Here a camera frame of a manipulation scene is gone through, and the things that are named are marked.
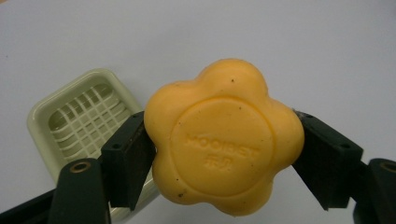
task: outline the soap dish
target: soap dish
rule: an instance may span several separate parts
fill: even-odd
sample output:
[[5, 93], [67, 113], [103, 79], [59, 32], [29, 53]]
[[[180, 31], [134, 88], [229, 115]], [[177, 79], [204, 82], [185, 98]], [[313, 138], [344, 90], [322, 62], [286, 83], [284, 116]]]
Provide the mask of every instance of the soap dish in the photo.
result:
[[[93, 69], [38, 102], [27, 126], [55, 182], [70, 161], [101, 155], [102, 145], [132, 114], [142, 111], [132, 94], [106, 69]], [[157, 190], [151, 171], [139, 205]], [[129, 214], [127, 208], [111, 208], [113, 220]]]

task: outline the yellow soap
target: yellow soap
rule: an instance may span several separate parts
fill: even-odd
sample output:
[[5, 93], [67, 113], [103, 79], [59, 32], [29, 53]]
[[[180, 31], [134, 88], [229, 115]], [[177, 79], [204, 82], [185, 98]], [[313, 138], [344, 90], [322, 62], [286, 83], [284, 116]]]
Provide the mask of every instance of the yellow soap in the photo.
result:
[[261, 208], [274, 176], [304, 145], [295, 113], [270, 98], [254, 65], [238, 59], [163, 86], [144, 121], [157, 148], [152, 172], [161, 194], [174, 203], [212, 203], [232, 216]]

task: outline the soap bar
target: soap bar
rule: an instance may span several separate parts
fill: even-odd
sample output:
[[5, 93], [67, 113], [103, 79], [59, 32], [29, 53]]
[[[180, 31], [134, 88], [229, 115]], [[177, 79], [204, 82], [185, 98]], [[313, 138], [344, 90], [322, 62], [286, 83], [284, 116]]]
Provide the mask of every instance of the soap bar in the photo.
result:
[[211, 203], [232, 216], [261, 208], [274, 176], [304, 145], [295, 113], [270, 98], [254, 65], [238, 59], [161, 87], [144, 121], [157, 148], [152, 173], [160, 193], [174, 203]]

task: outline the white surface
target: white surface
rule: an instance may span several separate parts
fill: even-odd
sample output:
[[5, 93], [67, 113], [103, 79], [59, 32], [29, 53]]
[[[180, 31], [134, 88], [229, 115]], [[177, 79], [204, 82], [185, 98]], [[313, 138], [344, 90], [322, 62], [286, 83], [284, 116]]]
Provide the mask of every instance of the white surface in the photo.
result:
[[[112, 70], [144, 105], [161, 85], [237, 57], [270, 94], [396, 160], [396, 2], [7, 1], [0, 5], [0, 212], [54, 188], [26, 128], [32, 106], [84, 72]], [[127, 223], [353, 223], [322, 211], [289, 168], [249, 217], [157, 198]]]

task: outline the screw hole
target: screw hole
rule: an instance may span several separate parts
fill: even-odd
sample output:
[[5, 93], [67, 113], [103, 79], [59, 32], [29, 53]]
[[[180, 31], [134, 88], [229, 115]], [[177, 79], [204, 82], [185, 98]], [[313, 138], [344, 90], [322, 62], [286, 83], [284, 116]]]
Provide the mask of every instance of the screw hole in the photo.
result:
[[77, 173], [81, 173], [84, 172], [88, 169], [90, 169], [91, 164], [87, 161], [82, 161], [82, 162], [78, 162], [76, 164], [74, 164], [72, 167], [70, 167], [70, 172], [77, 174]]
[[396, 163], [395, 162], [389, 162], [389, 161], [383, 161], [381, 162], [381, 167], [386, 169], [389, 172], [396, 173]]
[[121, 147], [121, 144], [118, 144], [118, 143], [116, 143], [116, 144], [113, 145], [113, 148], [115, 148], [115, 149], [118, 149], [118, 148], [120, 148], [120, 147]]
[[341, 144], [341, 147], [343, 148], [350, 148], [350, 145], [348, 145], [347, 143]]

